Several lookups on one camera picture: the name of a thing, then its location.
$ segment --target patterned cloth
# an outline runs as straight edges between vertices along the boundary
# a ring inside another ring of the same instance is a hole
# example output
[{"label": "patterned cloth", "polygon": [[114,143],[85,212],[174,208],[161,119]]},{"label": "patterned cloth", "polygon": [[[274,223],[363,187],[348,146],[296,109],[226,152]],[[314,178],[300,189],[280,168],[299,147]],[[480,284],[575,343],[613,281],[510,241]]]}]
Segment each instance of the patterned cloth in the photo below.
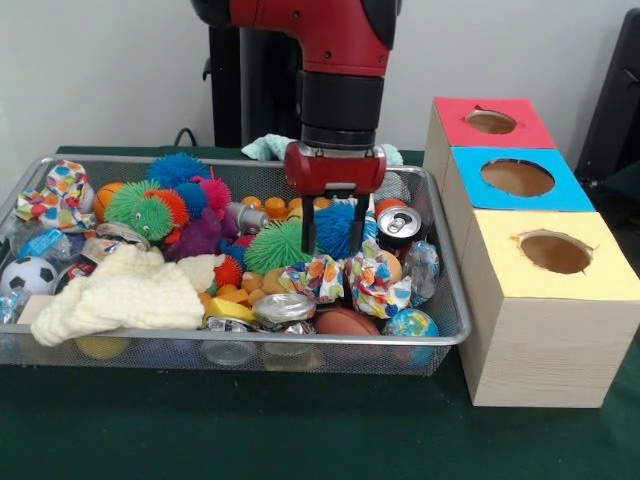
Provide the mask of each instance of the patterned cloth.
[{"label": "patterned cloth", "polygon": [[407,308],[411,300],[411,277],[391,283],[384,252],[367,240],[362,251],[346,262],[354,307],[378,318],[391,318]]},{"label": "patterned cloth", "polygon": [[278,281],[289,293],[305,295],[318,304],[333,303],[344,297],[343,269],[343,262],[318,255],[310,263],[285,268]]},{"label": "patterned cloth", "polygon": [[87,181],[82,165],[61,160],[40,192],[30,188],[18,195],[15,214],[25,221],[38,218],[44,226],[67,233],[91,230],[95,215],[81,211]]}]

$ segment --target brown ball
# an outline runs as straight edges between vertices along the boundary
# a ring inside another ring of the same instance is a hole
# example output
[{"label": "brown ball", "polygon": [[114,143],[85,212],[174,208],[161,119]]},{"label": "brown ball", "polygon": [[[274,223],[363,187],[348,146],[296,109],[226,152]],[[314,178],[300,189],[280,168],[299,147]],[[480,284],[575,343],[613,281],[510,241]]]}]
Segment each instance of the brown ball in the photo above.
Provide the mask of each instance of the brown ball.
[{"label": "brown ball", "polygon": [[262,287],[263,276],[259,273],[246,272],[242,275],[242,288],[247,291],[247,293],[251,293],[254,290]]},{"label": "brown ball", "polygon": [[262,290],[267,295],[275,295],[276,293],[287,293],[285,288],[280,285],[278,282],[278,278],[284,272],[284,268],[276,268],[275,270],[271,270],[264,276],[262,280]]},{"label": "brown ball", "polygon": [[323,313],[315,325],[318,333],[327,335],[380,335],[367,316],[346,308],[336,308]]},{"label": "brown ball", "polygon": [[266,296],[267,296],[267,294],[264,293],[264,291],[262,289],[256,288],[253,292],[251,292],[249,294],[249,305],[251,305],[253,307],[258,300],[260,300],[261,298],[264,298]]},{"label": "brown ball", "polygon": [[387,263],[389,264],[389,271],[391,272],[391,283],[399,282],[402,279],[402,265],[400,260],[396,258],[393,253],[383,250],[387,257]]}]

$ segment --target red box lid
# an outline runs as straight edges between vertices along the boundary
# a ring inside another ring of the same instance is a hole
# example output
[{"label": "red box lid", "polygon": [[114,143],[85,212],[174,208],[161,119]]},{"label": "red box lid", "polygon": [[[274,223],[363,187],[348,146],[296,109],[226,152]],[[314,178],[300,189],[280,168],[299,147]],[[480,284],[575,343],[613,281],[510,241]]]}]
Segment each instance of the red box lid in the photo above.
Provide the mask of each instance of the red box lid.
[{"label": "red box lid", "polygon": [[436,97],[435,104],[452,147],[557,148],[529,100]]}]

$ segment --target black cable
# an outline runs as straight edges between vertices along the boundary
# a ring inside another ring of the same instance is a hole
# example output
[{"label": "black cable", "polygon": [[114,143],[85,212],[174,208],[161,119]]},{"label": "black cable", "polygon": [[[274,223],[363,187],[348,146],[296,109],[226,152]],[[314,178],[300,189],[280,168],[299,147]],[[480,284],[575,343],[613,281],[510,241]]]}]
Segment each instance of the black cable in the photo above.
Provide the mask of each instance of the black cable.
[{"label": "black cable", "polygon": [[187,127],[180,129],[180,131],[178,132],[178,135],[176,136],[176,139],[173,141],[173,146],[177,147],[178,145],[180,145],[180,140],[182,140],[182,136],[185,133],[189,135],[189,139],[191,140],[191,145],[194,147],[197,147],[198,142],[196,141],[196,136],[193,134],[191,129]]}]

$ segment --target metal mesh tray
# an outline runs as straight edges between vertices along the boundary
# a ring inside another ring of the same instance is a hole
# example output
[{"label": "metal mesh tray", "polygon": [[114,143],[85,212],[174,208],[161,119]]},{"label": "metal mesh tray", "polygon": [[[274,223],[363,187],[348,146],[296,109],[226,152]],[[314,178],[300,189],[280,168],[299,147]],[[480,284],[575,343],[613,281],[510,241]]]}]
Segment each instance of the metal mesh tray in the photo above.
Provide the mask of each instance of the metal mesh tray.
[{"label": "metal mesh tray", "polygon": [[[114,181],[145,178],[153,158],[66,155],[80,162],[97,191]],[[40,188],[59,158],[32,164],[0,208],[0,222],[9,219],[17,194]],[[234,200],[248,195],[266,199],[296,196],[284,179],[282,164],[235,160],[204,160],[231,188]],[[424,306],[441,336],[354,337],[212,333],[208,331],[117,330],[48,348],[40,346],[25,325],[0,325],[0,364],[98,366],[154,369],[266,370],[394,375],[431,375],[452,345],[465,340],[470,320],[453,255],[438,190],[433,178],[416,167],[393,167],[412,195],[412,207],[431,225],[427,239],[436,245],[442,275],[434,297]],[[0,268],[11,259],[3,248]]]}]

